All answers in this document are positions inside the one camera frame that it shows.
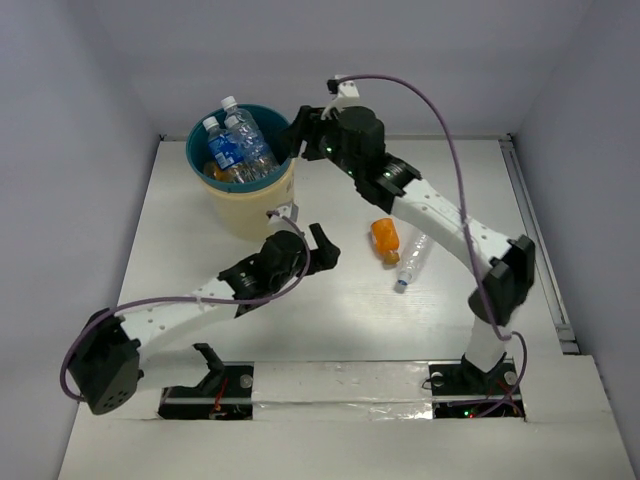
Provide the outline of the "blue label water bottle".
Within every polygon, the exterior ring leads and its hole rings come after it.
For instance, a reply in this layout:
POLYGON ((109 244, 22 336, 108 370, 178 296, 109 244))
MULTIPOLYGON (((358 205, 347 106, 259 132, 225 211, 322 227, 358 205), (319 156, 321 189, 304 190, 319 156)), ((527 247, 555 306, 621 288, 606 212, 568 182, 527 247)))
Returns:
POLYGON ((275 173, 278 170, 279 163, 276 160, 276 157, 274 156, 270 146, 266 142, 262 132, 261 132, 261 140, 255 146, 245 146, 240 142, 238 142, 236 140, 236 137, 233 134, 232 134, 232 137, 235 140, 235 142, 239 145, 239 148, 244 156, 245 161, 253 171, 254 176, 256 178, 266 177, 272 173, 275 173))

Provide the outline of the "small orange bottle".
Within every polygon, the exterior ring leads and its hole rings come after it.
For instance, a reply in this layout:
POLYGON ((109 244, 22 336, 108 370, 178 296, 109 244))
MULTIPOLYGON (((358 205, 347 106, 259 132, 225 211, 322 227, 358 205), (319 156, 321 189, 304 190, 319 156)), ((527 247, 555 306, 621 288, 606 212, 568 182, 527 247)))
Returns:
POLYGON ((400 241, 390 217, 381 218, 371 224, 372 244, 378 257, 385 265, 394 266, 400 260, 400 241))

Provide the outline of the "orange floral label bottle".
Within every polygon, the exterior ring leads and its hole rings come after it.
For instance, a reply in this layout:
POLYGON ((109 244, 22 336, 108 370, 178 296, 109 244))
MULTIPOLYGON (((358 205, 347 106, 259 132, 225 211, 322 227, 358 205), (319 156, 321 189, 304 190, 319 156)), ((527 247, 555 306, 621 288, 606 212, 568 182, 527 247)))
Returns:
POLYGON ((209 161, 204 164, 203 174, 213 180, 226 182, 225 173, 219 168, 215 161, 209 161))

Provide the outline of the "clear bottle white cap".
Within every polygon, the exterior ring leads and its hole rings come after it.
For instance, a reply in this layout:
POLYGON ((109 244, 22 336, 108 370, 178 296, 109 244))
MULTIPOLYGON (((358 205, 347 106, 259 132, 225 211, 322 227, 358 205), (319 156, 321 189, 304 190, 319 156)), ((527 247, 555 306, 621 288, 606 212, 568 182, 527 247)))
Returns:
POLYGON ((414 229, 409 236, 402 252, 397 270, 394 290, 404 293, 422 272, 428 256, 433 248, 433 240, 418 229, 414 229))

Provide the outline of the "clear crushed bottle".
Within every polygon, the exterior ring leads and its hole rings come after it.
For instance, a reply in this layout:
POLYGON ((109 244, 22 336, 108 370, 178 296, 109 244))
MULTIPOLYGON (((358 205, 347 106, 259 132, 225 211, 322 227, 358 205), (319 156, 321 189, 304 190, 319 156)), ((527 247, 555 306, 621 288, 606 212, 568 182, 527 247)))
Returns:
POLYGON ((236 140, 245 146, 257 145, 261 132, 250 112, 240 108, 233 96, 223 98, 221 106, 226 113, 224 124, 236 140))

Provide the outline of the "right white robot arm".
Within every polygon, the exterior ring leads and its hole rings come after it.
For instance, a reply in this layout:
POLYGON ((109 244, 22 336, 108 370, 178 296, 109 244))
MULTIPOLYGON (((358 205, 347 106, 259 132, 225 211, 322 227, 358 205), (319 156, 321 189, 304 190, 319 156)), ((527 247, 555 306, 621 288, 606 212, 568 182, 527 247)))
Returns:
POLYGON ((534 284, 534 242, 525 235, 509 238, 462 216, 416 168, 387 152, 384 125, 366 107, 324 118, 321 109, 303 106, 280 138, 292 157, 330 160, 353 179, 367 202, 419 229, 479 277, 468 299, 475 320, 460 379, 473 392, 491 386, 505 357, 503 338, 511 317, 534 284))

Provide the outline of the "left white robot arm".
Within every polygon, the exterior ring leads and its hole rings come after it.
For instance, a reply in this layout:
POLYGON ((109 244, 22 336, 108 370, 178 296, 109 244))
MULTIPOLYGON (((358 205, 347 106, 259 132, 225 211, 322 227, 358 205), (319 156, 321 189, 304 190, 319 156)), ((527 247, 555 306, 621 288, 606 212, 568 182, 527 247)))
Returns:
POLYGON ((206 342, 169 345, 282 296, 286 286, 336 267, 339 248, 319 224, 309 248, 297 229, 270 235, 259 252, 220 272, 189 296, 140 300, 94 313, 65 360, 81 400, 95 415, 122 407, 140 390, 162 388, 187 398, 220 401, 234 382, 206 342))

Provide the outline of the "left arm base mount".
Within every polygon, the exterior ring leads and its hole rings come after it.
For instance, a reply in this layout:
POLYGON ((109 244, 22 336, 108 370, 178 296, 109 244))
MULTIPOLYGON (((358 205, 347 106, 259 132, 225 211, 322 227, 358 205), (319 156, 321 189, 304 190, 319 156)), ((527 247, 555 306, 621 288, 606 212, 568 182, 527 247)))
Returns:
POLYGON ((208 393, 196 387, 165 388, 157 414, 164 420, 251 420, 253 377, 253 363, 226 364, 208 393))

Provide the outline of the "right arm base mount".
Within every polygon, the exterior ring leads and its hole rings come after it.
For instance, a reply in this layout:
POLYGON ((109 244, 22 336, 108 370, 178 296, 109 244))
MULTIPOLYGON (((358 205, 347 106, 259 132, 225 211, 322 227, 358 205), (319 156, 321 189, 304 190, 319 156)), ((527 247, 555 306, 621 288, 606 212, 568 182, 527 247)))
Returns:
POLYGON ((459 362, 433 363, 422 388, 431 393, 435 419, 524 418, 517 379, 510 361, 502 363, 486 381, 465 379, 459 362))

